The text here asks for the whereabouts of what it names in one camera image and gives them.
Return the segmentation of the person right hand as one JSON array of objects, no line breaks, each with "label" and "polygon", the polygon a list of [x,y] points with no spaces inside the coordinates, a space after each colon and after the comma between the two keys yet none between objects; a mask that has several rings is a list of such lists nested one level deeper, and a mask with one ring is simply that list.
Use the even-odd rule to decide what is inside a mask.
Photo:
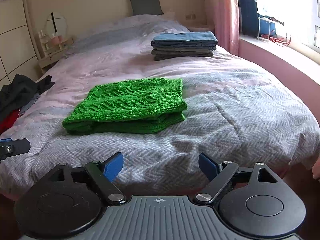
[{"label": "person right hand", "polygon": [[320,158],[318,158],[315,164],[313,165],[312,174],[313,174],[313,179],[315,180],[320,179]]}]

